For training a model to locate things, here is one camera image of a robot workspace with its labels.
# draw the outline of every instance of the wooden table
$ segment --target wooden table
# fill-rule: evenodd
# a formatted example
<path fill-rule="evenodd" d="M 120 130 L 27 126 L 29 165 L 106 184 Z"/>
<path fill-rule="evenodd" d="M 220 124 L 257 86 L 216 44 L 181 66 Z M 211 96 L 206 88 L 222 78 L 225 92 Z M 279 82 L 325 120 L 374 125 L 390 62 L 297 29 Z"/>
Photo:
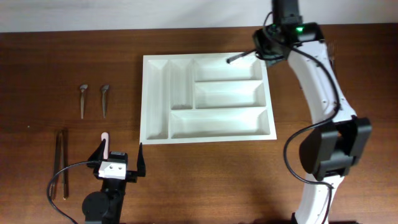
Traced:
<path fill-rule="evenodd" d="M 108 131 L 110 149 L 136 169 L 142 56 L 253 48 L 255 27 L 0 34 L 0 223 L 68 223 L 49 205 L 54 131 L 68 128 L 68 162 L 87 160 Z M 373 133 L 338 190 L 330 220 L 398 220 L 398 25 L 323 26 L 335 40 L 345 96 Z M 270 223 L 289 219 L 303 184 L 285 168 L 282 146 L 310 114 L 286 62 L 268 69 L 278 140 L 146 146 L 147 177 L 129 184 L 125 223 Z M 80 119 L 78 87 L 89 85 Z M 110 84 L 108 115 L 101 92 Z M 289 158 L 300 175 L 298 146 Z M 87 167 L 70 171 L 70 198 L 55 203 L 84 223 L 83 199 L 101 188 Z"/>

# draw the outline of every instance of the metal fork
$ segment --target metal fork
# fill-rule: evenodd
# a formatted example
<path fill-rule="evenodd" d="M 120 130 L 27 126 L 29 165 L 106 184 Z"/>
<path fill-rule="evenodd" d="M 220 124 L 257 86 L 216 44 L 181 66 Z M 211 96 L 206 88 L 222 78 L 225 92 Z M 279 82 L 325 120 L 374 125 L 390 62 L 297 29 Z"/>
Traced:
<path fill-rule="evenodd" d="M 106 117 L 106 91 L 109 89 L 109 85 L 104 85 L 101 88 L 102 91 L 102 114 Z"/>
<path fill-rule="evenodd" d="M 331 65 L 331 69 L 333 69 L 333 72 L 336 73 L 336 67 L 335 67 L 336 44 L 335 44 L 335 41 L 327 42 L 326 46 L 328 48 L 328 58 L 329 58 L 329 62 Z"/>

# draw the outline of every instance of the black cable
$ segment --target black cable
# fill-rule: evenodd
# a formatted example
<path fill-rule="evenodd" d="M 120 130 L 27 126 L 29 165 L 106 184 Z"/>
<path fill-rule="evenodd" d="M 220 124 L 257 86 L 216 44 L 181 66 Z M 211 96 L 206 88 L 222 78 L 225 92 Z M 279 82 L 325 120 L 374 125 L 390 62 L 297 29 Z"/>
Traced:
<path fill-rule="evenodd" d="M 271 14 L 272 14 L 272 12 L 268 13 L 268 15 L 267 15 L 267 17 L 266 17 L 266 19 L 265 19 L 265 21 L 264 21 L 264 24 L 263 24 L 263 27 L 262 27 L 263 32 L 264 32 L 264 35 L 265 35 L 270 41 L 273 41 L 273 42 L 275 42 L 275 43 L 277 43 L 277 44 L 279 44 L 279 45 L 281 45 L 281 46 L 283 46 L 283 47 L 287 47 L 287 48 L 289 48 L 289 50 L 294 51 L 294 52 L 296 52 L 296 53 L 298 53 L 298 54 L 301 54 L 301 55 L 303 55 L 304 57 L 309 58 L 309 59 L 311 59 L 312 61 L 314 61 L 314 62 L 316 63 L 316 65 L 318 65 L 318 66 L 325 72 L 325 74 L 326 74 L 326 76 L 327 76 L 327 78 L 328 78 L 328 80 L 329 80 L 329 82 L 330 82 L 330 85 L 331 85 L 331 87 L 332 87 L 332 89 L 333 89 L 333 93 L 334 93 L 334 95 L 335 95 L 335 98 L 336 98 L 336 106 L 335 106 L 335 109 L 334 109 L 335 112 L 334 112 L 329 118 L 327 118 L 327 119 L 325 119 L 325 120 L 323 120 L 323 121 L 320 121 L 320 122 L 318 122 L 318 123 L 315 123 L 315 124 L 313 124 L 313 125 L 309 125 L 309 126 L 307 126 L 306 128 L 303 128 L 303 129 L 301 129 L 301 130 L 298 130 L 296 133 L 294 133 L 293 135 L 291 135 L 291 137 L 289 137 L 289 138 L 286 140 L 286 143 L 285 143 L 285 146 L 284 146 L 284 162 L 285 162 L 285 165 L 286 165 L 287 169 L 289 170 L 289 172 L 290 172 L 295 178 L 297 178 L 298 180 L 300 180 L 300 181 L 302 181 L 302 182 L 304 182 L 304 183 L 306 183 L 306 184 L 325 185 L 325 186 L 328 187 L 328 190 L 329 190 L 328 205 L 327 205 L 327 208 L 326 208 L 325 216 L 323 217 L 323 221 L 322 221 L 322 224 L 324 224 L 324 223 L 326 222 L 327 218 L 328 218 L 329 211 L 330 211 L 331 198 L 332 198 L 332 196 L 333 196 L 333 191 L 332 191 L 332 190 L 333 190 L 333 186 L 332 186 L 331 184 L 329 184 L 329 183 L 326 183 L 326 182 L 315 182 L 315 181 L 311 181 L 311 180 L 306 180 L 306 179 L 302 178 L 301 176 L 299 176 L 298 174 L 296 174 L 296 172 L 294 172 L 293 168 L 292 168 L 292 167 L 290 166 L 290 164 L 289 164 L 289 160 L 288 160 L 288 158 L 287 158 L 287 148 L 288 148 L 288 146 L 289 146 L 289 143 L 290 143 L 295 137 L 297 137 L 299 134 L 302 134 L 302 133 L 304 133 L 304 132 L 306 132 L 306 131 L 309 131 L 309 130 L 311 130 L 311 129 L 317 128 L 317 127 L 319 127 L 319 126 L 321 126 L 321 125 L 324 125 L 324 124 L 326 124 L 326 123 L 328 123 L 328 122 L 330 122 L 330 121 L 333 121 L 333 118 L 336 117 L 336 115 L 338 114 L 338 112 L 339 112 L 339 110 L 340 110 L 340 107 L 341 107 L 341 105 L 340 105 L 340 97 L 339 97 L 339 95 L 338 95 L 337 87 L 336 87 L 336 85 L 335 85 L 335 83 L 334 83 L 334 81 L 333 81 L 333 79 L 332 79 L 332 77 L 331 77 L 329 71 L 326 69 L 326 67 L 325 67 L 319 60 L 317 60 L 315 57 L 312 57 L 311 55 L 309 55 L 309 54 L 307 54 L 307 53 L 305 53 L 305 52 L 302 52 L 302 51 L 299 50 L 299 49 L 294 48 L 293 46 L 285 45 L 284 43 L 279 42 L 278 40 L 275 40 L 274 38 L 272 38 L 272 37 L 269 35 L 269 33 L 266 31 L 266 22 L 267 22 L 268 17 L 269 17 Z"/>
<path fill-rule="evenodd" d="M 54 180 L 65 170 L 70 169 L 72 167 L 75 166 L 79 166 L 79 165 L 84 165 L 84 164 L 93 164 L 93 163 L 100 163 L 100 161 L 84 161 L 84 162 L 77 162 L 75 164 L 69 165 L 65 168 L 63 168 L 62 170 L 58 171 L 50 180 L 49 184 L 47 185 L 47 190 L 46 190 L 46 195 L 47 195 L 47 200 L 49 201 L 49 203 L 51 204 L 51 206 L 61 215 L 63 215 L 64 217 L 66 217 L 67 219 L 69 219 L 72 223 L 77 224 L 77 222 L 70 217 L 69 215 L 65 214 L 63 211 L 61 211 L 51 200 L 51 196 L 50 196 L 50 188 L 52 185 L 52 182 L 54 182 Z"/>
<path fill-rule="evenodd" d="M 280 59 L 285 58 L 284 56 L 278 56 L 278 57 L 273 57 L 273 58 L 264 58 L 264 57 L 261 57 L 258 53 L 256 53 L 256 57 L 260 60 L 265 60 L 265 61 L 275 61 L 275 60 L 280 60 Z"/>

